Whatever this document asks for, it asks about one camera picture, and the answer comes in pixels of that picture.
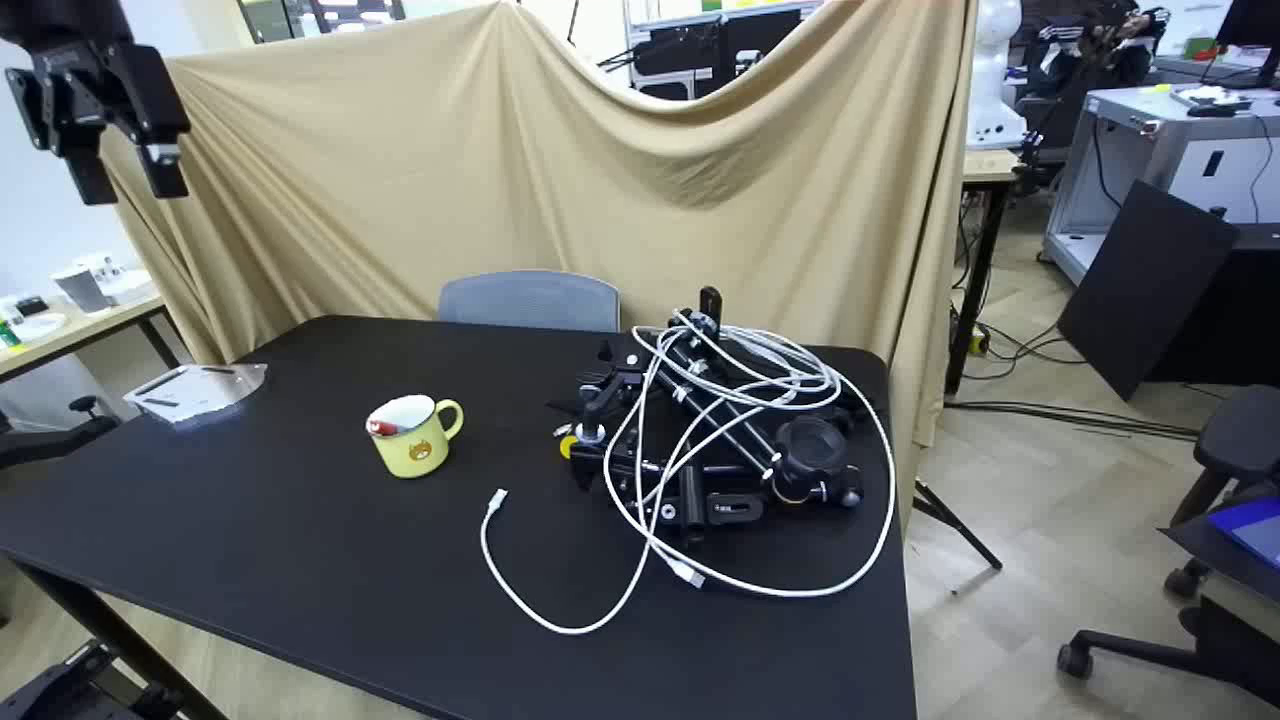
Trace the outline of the yellow mug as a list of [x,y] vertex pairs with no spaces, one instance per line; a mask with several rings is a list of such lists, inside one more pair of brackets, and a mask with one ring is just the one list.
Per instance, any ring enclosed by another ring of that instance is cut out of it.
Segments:
[[423,480],[444,466],[465,423],[470,412],[459,399],[438,399],[423,390],[384,399],[366,416],[366,431],[398,480]]

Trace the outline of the beige cloth backdrop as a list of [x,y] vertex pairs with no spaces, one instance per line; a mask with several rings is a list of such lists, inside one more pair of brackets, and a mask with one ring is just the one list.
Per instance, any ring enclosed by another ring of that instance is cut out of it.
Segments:
[[434,318],[476,270],[576,270],[658,323],[888,365],[896,465],[936,435],[978,0],[828,0],[706,101],[618,86],[517,0],[183,56],[188,192],[112,134],[125,232],[183,345],[243,355],[320,316]]

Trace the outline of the wooden side table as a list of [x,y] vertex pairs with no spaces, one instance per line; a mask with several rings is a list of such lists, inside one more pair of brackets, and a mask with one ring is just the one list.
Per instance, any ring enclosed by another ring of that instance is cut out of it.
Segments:
[[991,146],[991,153],[968,153],[964,154],[960,188],[968,194],[982,194],[983,210],[982,210],[974,270],[968,270],[968,285],[964,285],[958,326],[949,333],[949,369],[946,369],[946,390],[949,395],[958,395],[960,382],[964,382],[964,365],[968,365],[968,349],[974,349],[974,326],[982,318],[983,289],[987,289],[987,274],[991,274],[991,256],[998,256],[1006,204],[1016,192],[1016,184],[1020,184],[1020,154],[1016,153]]

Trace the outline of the clear plastic bag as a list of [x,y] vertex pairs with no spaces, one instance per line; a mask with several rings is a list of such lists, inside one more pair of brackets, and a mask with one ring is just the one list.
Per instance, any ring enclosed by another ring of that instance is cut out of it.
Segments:
[[163,423],[191,423],[239,409],[265,375],[265,365],[179,365],[134,387],[130,403]]

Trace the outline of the black panel board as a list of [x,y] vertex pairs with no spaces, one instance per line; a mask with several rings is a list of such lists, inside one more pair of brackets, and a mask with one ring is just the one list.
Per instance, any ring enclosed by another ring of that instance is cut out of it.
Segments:
[[1137,184],[1069,297],[1062,334],[1116,395],[1132,395],[1196,313],[1234,244],[1238,226],[1222,215]]

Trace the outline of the grey cabinet desk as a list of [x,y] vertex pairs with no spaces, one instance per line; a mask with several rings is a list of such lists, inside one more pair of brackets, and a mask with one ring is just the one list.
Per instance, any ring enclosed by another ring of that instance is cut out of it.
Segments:
[[1044,259],[1080,285],[1137,184],[1229,224],[1280,224],[1280,93],[1213,83],[1090,93],[1052,192]]

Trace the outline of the black office chair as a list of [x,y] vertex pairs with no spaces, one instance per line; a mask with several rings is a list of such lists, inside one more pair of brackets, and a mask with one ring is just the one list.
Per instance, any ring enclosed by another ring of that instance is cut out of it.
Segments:
[[1280,390],[1251,382],[1222,399],[1196,435],[1192,458],[1201,474],[1165,528],[1165,534],[1189,552],[1189,561],[1165,576],[1165,592],[1179,598],[1179,625],[1192,643],[1168,648],[1080,627],[1062,643],[1055,672],[1090,678],[1094,657],[1112,650],[1225,678],[1280,702]]

